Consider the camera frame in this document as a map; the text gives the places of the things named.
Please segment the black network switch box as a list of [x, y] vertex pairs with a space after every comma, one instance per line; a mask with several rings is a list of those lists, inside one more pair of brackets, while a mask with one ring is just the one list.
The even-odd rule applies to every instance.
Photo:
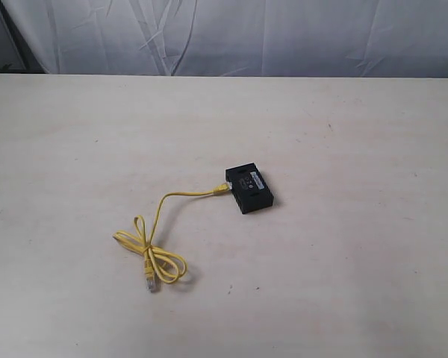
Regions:
[[273, 206], [274, 196], [254, 163], [226, 169], [225, 180], [242, 214]]

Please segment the white backdrop curtain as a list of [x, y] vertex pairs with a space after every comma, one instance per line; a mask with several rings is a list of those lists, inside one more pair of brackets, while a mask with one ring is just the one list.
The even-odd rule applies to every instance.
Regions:
[[0, 1], [0, 70], [448, 78], [448, 1]]

